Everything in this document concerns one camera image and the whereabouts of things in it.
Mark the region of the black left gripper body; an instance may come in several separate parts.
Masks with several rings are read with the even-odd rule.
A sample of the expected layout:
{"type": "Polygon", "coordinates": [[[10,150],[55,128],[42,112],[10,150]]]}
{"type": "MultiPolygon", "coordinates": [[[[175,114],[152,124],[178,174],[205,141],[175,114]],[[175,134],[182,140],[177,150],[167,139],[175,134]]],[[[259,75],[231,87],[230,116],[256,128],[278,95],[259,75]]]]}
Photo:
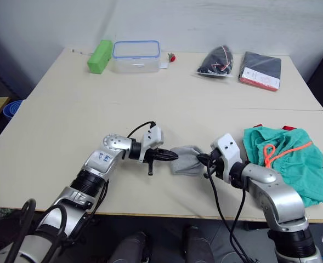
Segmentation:
{"type": "Polygon", "coordinates": [[[164,156],[164,150],[157,149],[148,149],[145,152],[144,163],[148,164],[148,176],[153,176],[153,162],[154,160],[162,161],[164,156]]]}

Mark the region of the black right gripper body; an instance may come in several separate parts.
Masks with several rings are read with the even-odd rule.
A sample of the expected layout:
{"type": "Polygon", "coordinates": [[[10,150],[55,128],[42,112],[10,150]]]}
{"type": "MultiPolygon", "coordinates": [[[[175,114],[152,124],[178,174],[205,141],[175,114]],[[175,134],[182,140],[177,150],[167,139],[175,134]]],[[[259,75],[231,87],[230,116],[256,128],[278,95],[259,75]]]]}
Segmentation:
{"type": "Polygon", "coordinates": [[[205,161],[205,166],[207,166],[208,161],[210,161],[210,174],[214,174],[217,178],[222,179],[224,172],[224,161],[222,159],[222,154],[220,152],[211,152],[210,154],[205,156],[205,161]]]}

